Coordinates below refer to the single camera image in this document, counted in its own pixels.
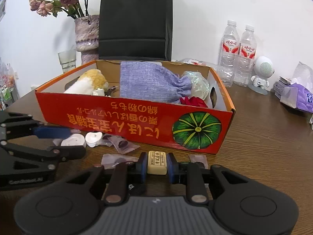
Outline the right clear water bottle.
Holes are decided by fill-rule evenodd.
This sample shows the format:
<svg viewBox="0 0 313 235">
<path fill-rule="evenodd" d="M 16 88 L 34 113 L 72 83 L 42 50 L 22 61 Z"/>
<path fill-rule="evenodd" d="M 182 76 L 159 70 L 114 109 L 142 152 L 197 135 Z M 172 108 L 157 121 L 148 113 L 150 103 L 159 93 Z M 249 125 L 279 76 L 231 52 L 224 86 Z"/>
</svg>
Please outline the right clear water bottle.
<svg viewBox="0 0 313 235">
<path fill-rule="evenodd" d="M 239 54 L 235 58 L 234 83 L 241 87 L 247 87 L 253 70 L 257 49 L 255 29 L 246 25 L 245 31 L 240 39 Z"/>
</svg>

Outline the white jelly cup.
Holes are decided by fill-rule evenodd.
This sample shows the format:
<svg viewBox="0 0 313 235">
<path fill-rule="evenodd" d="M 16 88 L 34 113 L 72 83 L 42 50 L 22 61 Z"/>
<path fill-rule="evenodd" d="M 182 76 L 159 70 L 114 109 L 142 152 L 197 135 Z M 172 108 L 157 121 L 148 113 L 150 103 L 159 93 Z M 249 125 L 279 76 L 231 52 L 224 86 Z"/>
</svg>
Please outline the white jelly cup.
<svg viewBox="0 0 313 235">
<path fill-rule="evenodd" d="M 69 138 L 62 140 L 61 146 L 83 146 L 86 147 L 85 137 L 81 134 L 72 134 Z"/>
</svg>

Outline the purple knit drawstring pouch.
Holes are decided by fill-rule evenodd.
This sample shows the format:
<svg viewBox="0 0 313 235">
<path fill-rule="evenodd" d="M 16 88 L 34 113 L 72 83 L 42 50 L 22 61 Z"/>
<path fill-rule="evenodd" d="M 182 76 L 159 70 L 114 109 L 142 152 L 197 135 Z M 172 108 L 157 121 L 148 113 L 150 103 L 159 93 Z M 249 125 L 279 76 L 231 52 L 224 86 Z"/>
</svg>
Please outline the purple knit drawstring pouch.
<svg viewBox="0 0 313 235">
<path fill-rule="evenodd" d="M 191 95 L 188 76 L 178 76 L 157 62 L 123 61 L 120 71 L 120 96 L 128 99 L 179 103 Z"/>
</svg>

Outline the clear water bottle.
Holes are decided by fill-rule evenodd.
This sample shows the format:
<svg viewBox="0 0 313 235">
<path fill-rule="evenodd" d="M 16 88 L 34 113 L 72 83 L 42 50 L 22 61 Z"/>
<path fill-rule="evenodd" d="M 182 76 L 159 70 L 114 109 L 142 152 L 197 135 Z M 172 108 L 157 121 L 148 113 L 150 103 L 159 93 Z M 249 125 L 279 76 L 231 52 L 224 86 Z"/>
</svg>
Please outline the clear water bottle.
<svg viewBox="0 0 313 235">
<path fill-rule="evenodd" d="M 228 20 L 220 43 L 218 75 L 226 87 L 231 87 L 235 77 L 235 57 L 239 51 L 237 22 Z"/>
<path fill-rule="evenodd" d="M 239 54 L 235 58 L 234 83 L 241 87 L 247 87 L 253 70 L 257 49 L 255 29 L 246 25 L 245 31 L 240 39 Z"/>
</svg>

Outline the white and tan plush toy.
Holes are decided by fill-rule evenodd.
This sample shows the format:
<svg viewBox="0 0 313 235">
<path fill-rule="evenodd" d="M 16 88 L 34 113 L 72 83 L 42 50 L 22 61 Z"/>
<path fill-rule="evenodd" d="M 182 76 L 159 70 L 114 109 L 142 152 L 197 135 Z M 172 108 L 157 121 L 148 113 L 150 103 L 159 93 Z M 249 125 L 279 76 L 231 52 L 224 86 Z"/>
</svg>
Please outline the white and tan plush toy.
<svg viewBox="0 0 313 235">
<path fill-rule="evenodd" d="M 102 89 L 107 91 L 108 88 L 109 83 L 102 72 L 98 69 L 90 69 L 83 73 L 64 93 L 93 95 L 95 90 Z"/>
</svg>

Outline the left clear water bottle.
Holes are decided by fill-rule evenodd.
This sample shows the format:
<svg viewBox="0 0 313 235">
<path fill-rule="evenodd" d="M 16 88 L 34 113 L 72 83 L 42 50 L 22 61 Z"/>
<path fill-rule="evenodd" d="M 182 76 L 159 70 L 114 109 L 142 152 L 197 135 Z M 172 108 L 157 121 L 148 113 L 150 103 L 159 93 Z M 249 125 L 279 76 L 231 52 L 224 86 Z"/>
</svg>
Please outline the left clear water bottle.
<svg viewBox="0 0 313 235">
<path fill-rule="evenodd" d="M 239 51 L 237 22 L 228 20 L 220 43 L 218 75 L 226 87 L 231 87 L 235 77 L 235 57 Z"/>
</svg>

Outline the white robot figurine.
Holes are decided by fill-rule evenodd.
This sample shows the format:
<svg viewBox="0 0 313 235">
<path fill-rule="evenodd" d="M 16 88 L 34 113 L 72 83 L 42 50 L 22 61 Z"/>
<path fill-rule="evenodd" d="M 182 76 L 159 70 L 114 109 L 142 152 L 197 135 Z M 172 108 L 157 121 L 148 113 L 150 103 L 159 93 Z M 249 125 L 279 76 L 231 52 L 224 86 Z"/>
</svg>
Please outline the white robot figurine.
<svg viewBox="0 0 313 235">
<path fill-rule="evenodd" d="M 268 79 L 275 72 L 272 61 L 266 56 L 258 57 L 254 63 L 254 72 L 256 74 L 250 78 L 248 87 L 258 94 L 268 95 L 265 88 L 270 86 Z"/>
</svg>

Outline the dried pink flower bouquet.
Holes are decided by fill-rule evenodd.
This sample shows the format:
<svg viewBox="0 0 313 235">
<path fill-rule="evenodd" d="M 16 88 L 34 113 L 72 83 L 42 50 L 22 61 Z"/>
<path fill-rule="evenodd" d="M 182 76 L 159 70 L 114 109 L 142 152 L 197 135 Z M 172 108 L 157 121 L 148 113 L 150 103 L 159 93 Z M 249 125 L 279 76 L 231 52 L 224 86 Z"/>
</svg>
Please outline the dried pink flower bouquet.
<svg viewBox="0 0 313 235">
<path fill-rule="evenodd" d="M 30 10 L 38 15 L 47 17 L 65 12 L 73 19 L 89 16 L 89 0 L 29 0 Z"/>
</svg>

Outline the iridescent plastic bag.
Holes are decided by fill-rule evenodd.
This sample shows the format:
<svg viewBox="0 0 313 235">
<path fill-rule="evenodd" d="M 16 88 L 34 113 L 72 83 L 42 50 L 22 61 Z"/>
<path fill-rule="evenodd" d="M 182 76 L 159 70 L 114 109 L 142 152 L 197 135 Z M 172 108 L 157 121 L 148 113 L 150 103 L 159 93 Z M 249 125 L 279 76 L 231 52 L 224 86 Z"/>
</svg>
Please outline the iridescent plastic bag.
<svg viewBox="0 0 313 235">
<path fill-rule="evenodd" d="M 192 83 L 190 97 L 198 97 L 205 100 L 210 90 L 208 80 L 200 72 L 185 71 L 183 76 L 187 76 Z"/>
</svg>

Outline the purple tissue pack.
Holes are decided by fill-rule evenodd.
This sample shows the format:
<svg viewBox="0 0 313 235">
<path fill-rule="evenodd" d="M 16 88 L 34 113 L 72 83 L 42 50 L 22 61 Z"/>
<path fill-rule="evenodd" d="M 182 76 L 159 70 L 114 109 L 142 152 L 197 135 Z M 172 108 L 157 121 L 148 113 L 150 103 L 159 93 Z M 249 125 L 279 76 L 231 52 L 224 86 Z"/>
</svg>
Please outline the purple tissue pack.
<svg viewBox="0 0 313 235">
<path fill-rule="evenodd" d="M 312 114 L 312 68 L 299 62 L 292 79 L 280 76 L 273 87 L 280 102 Z"/>
</svg>

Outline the red cardboard pumpkin box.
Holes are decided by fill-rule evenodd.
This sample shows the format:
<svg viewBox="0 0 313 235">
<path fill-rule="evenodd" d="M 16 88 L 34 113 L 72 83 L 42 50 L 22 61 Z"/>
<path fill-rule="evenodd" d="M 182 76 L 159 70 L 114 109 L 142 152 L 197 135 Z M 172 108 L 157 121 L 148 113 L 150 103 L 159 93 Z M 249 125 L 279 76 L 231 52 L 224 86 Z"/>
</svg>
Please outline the red cardboard pumpkin box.
<svg viewBox="0 0 313 235">
<path fill-rule="evenodd" d="M 65 86 L 90 69 L 102 72 L 110 86 L 118 86 L 120 62 L 97 60 L 62 74 L 36 89 L 45 120 L 87 132 L 120 135 L 130 141 L 174 149 L 216 154 L 235 116 L 235 106 L 223 82 L 210 67 L 164 61 L 176 75 L 200 72 L 207 78 L 217 100 L 206 107 L 179 103 L 67 94 Z"/>
</svg>

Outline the red fabric rose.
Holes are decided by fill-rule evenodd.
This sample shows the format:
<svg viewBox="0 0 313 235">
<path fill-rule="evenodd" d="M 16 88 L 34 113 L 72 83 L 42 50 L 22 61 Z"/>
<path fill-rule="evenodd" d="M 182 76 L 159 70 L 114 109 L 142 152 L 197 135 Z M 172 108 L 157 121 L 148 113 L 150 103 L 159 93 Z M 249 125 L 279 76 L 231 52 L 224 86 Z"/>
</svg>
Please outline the red fabric rose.
<svg viewBox="0 0 313 235">
<path fill-rule="evenodd" d="M 180 103 L 187 106 L 208 108 L 204 100 L 199 97 L 181 97 Z"/>
</svg>

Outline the black paper shopping bag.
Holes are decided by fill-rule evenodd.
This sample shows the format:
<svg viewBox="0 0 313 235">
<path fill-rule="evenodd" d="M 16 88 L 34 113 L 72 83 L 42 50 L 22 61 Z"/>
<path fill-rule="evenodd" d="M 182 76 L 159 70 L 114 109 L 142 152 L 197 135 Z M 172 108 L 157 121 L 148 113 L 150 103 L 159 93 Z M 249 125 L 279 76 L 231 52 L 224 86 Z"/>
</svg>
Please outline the black paper shopping bag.
<svg viewBox="0 0 313 235">
<path fill-rule="evenodd" d="M 101 0 L 99 58 L 170 61 L 173 0 Z"/>
</svg>

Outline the purple ceramic vase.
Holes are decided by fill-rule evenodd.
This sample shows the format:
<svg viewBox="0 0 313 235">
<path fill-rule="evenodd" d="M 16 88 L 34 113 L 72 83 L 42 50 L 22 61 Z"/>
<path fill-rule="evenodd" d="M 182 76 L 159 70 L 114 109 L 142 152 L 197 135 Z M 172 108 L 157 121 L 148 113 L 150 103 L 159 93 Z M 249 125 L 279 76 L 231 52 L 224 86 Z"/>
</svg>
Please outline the purple ceramic vase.
<svg viewBox="0 0 313 235">
<path fill-rule="evenodd" d="M 75 43 L 81 53 L 81 63 L 86 64 L 99 58 L 99 15 L 77 18 L 75 22 Z"/>
</svg>

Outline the purple candy wrapper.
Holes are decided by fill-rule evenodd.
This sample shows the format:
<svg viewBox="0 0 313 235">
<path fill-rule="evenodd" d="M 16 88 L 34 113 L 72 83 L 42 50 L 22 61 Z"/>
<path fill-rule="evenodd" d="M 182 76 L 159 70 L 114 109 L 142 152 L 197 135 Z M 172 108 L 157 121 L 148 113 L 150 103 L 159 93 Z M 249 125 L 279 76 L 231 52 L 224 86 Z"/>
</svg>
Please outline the purple candy wrapper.
<svg viewBox="0 0 313 235">
<path fill-rule="evenodd" d="M 105 169 L 113 169 L 117 164 L 124 162 L 137 162 L 138 157 L 122 154 L 104 154 L 101 159 L 101 165 Z"/>
<path fill-rule="evenodd" d="M 110 136 L 108 140 L 113 144 L 119 154 L 127 154 L 139 148 L 139 145 L 136 145 L 121 136 Z"/>
<path fill-rule="evenodd" d="M 189 159 L 191 163 L 197 163 L 202 169 L 208 169 L 207 158 L 203 154 L 190 154 Z"/>
</svg>

